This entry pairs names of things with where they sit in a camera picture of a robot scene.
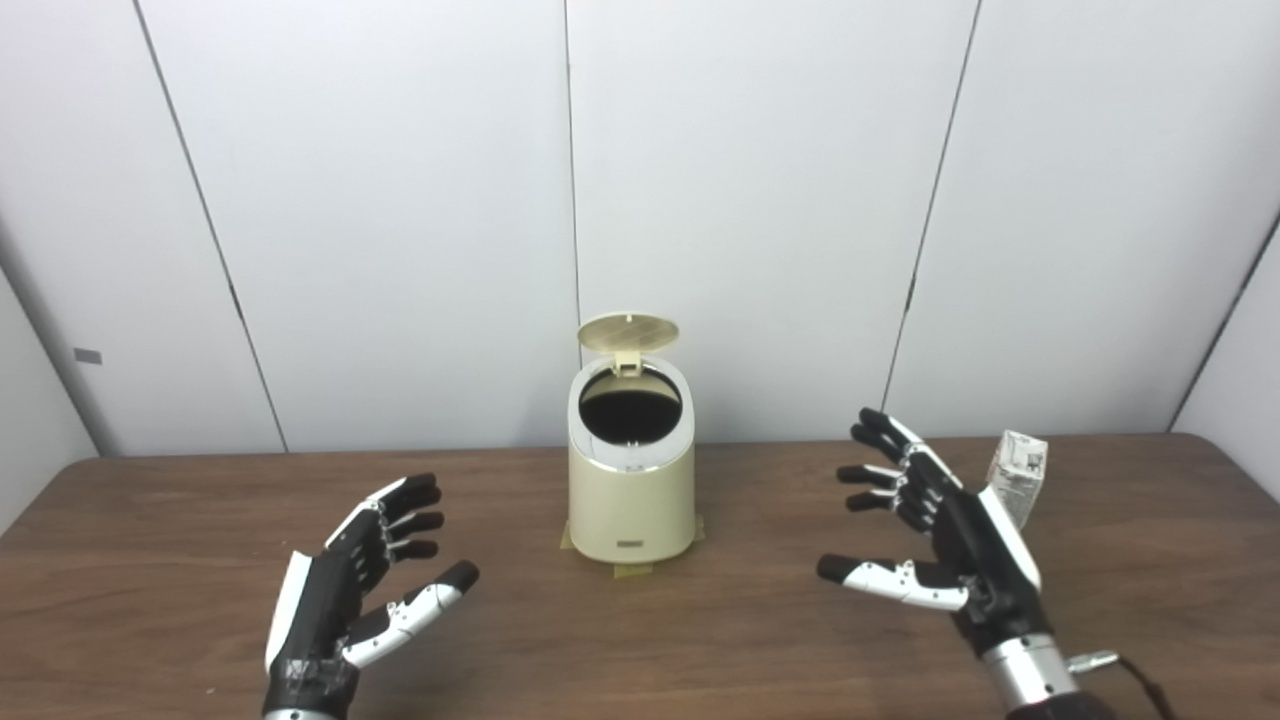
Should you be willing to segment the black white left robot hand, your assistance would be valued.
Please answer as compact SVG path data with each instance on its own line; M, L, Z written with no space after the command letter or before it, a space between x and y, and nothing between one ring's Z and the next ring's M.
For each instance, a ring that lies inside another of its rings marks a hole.
M424 532L443 527L436 477L402 477L356 503L316 555L293 552L271 615L264 719L346 719L361 673L412 641L480 578L458 561L402 600L364 601L398 562L433 559Z

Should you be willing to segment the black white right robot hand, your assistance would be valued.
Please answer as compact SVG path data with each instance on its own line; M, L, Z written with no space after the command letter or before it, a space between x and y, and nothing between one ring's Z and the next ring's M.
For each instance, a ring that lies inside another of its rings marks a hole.
M968 489L918 434L863 407L850 434L891 464L842 466L838 482L865 486L851 512L882 510L924 536L931 561L855 559L826 553L815 574L846 589L948 612L977 656L1007 641L1050 635L1041 574L1019 528L993 489Z

